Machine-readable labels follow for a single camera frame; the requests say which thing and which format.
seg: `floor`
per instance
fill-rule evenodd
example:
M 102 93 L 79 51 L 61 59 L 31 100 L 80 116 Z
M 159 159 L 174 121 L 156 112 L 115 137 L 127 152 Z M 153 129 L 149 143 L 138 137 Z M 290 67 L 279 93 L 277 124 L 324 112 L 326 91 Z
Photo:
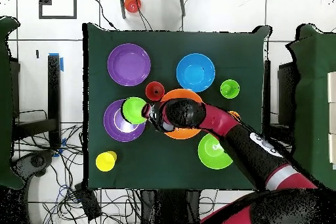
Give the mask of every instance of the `floor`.
M 120 30 L 143 30 L 144 25 L 138 13 L 126 12 L 122 19 L 119 0 L 99 0 L 104 16 Z M 181 10 L 179 0 L 141 0 L 143 15 L 153 30 L 178 31 L 181 27 Z M 0 16 L 13 16 L 21 26 L 9 35 L 9 49 L 13 57 L 21 63 L 20 71 L 20 111 L 47 110 L 47 56 L 59 53 L 64 59 L 61 71 L 61 121 L 67 138 L 73 125 L 81 126 L 83 121 L 83 51 L 81 24 L 95 23 L 111 30 L 103 18 L 99 5 L 94 0 L 77 0 L 76 19 L 39 19 L 38 0 L 0 0 Z M 336 27 L 334 0 L 188 0 L 185 4 L 185 32 L 251 32 L 260 25 L 272 26 L 269 38 L 269 59 L 271 61 L 271 114 L 272 122 L 277 122 L 278 80 L 277 70 L 280 64 L 292 61 L 285 45 L 295 38 L 295 30 L 302 23 L 313 23 L 323 32 L 331 32 Z M 52 5 L 44 5 L 43 16 L 72 16 L 74 0 L 52 0 Z M 43 118 L 42 112 L 22 114 L 21 121 Z M 78 135 L 69 141 L 80 146 Z M 29 146 L 24 143 L 16 145 L 16 155 L 24 155 Z M 83 157 L 78 155 L 72 166 L 74 183 L 83 178 Z M 64 180 L 64 164 L 59 157 L 54 157 L 52 165 L 58 180 Z M 251 191 L 205 190 L 202 192 L 199 207 L 201 217 L 234 201 Z M 125 203 L 126 190 L 98 190 L 97 198 L 102 210 L 107 215 L 128 214 L 130 203 Z M 60 193 L 56 175 L 52 168 L 41 178 L 34 177 L 29 191 L 29 209 L 31 224 L 42 224 L 48 209 L 54 207 Z M 111 199 L 119 198 L 112 205 Z M 73 215 L 83 214 L 76 209 Z M 129 223 L 135 223 L 135 217 L 128 217 Z M 78 219 L 77 224 L 116 224 L 113 218 L 101 217 L 88 223 L 87 218 Z M 75 224 L 74 221 L 59 221 L 58 224 Z

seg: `purple plate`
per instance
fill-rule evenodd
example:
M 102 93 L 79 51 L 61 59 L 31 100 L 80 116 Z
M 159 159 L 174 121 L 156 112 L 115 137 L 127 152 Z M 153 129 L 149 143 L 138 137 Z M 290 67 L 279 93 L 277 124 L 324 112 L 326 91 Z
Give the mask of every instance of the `purple plate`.
M 150 57 L 138 45 L 119 45 L 108 57 L 108 73 L 122 86 L 136 86 L 150 73 Z
M 121 115 L 121 104 L 124 99 L 113 102 L 104 114 L 104 127 L 106 132 L 119 142 L 129 142 L 138 138 L 144 131 L 146 122 L 132 125 L 126 122 Z

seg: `yellow cup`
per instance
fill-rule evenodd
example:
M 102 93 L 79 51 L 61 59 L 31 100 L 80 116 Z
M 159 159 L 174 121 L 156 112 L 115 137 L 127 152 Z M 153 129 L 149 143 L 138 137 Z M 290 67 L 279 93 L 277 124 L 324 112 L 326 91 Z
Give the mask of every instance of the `yellow cup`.
M 111 150 L 99 154 L 96 158 L 96 167 L 103 172 L 110 171 L 116 164 L 117 154 Z

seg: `green bowl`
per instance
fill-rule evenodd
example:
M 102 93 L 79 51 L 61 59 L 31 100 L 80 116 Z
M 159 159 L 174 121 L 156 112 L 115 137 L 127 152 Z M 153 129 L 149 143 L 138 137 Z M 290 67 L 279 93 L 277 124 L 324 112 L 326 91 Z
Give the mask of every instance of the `green bowl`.
M 141 115 L 142 109 L 145 105 L 146 101 L 140 97 L 129 97 L 121 105 L 121 113 L 128 122 L 133 125 L 138 125 L 147 120 Z
M 222 85 L 220 85 L 220 93 L 226 99 L 233 99 L 237 97 L 239 90 L 239 84 L 232 79 L 225 80 Z
M 224 169 L 233 162 L 220 146 L 219 141 L 210 133 L 199 142 L 198 157 L 210 169 Z

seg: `dark green tablecloth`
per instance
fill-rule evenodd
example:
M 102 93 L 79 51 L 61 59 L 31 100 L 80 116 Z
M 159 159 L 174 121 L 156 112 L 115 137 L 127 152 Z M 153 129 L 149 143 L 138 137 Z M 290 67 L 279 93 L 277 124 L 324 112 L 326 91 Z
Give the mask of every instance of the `dark green tablecloth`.
M 295 91 L 294 159 L 325 186 L 336 189 L 329 163 L 327 73 L 336 71 L 336 34 L 319 33 L 310 24 L 299 30 L 293 50 L 301 80 Z
M 89 44 L 89 187 L 136 189 L 252 189 L 251 183 L 232 164 L 222 170 L 205 167 L 198 158 L 198 143 L 204 132 L 187 140 L 174 140 L 154 131 L 149 123 L 134 141 L 121 143 L 105 131 L 105 109 L 127 97 L 146 100 L 145 87 L 161 82 L 166 92 L 181 88 L 176 79 L 179 61 L 190 53 L 202 53 L 215 65 L 215 80 L 199 93 L 204 102 L 238 112 L 243 121 L 261 129 L 263 89 L 263 44 L 268 26 L 252 33 L 189 32 L 109 32 L 88 24 Z M 141 46 L 149 55 L 152 68 L 144 82 L 124 87 L 110 77 L 107 60 L 123 43 Z M 235 79 L 240 94 L 226 100 L 219 93 L 221 83 Z M 98 154 L 117 153 L 115 168 L 101 172 L 95 165 Z

